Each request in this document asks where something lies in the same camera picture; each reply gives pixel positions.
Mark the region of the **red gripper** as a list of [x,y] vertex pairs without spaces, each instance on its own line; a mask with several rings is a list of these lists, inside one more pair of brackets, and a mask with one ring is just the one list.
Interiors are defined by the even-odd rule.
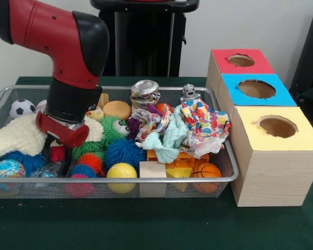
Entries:
[[59,178],[66,177],[71,164],[71,148],[81,146],[86,141],[89,127],[84,123],[60,122],[42,112],[37,113],[35,122],[40,131],[48,134],[42,150],[45,159],[50,157],[50,147],[54,138],[65,146],[64,160],[61,162],[57,176]]

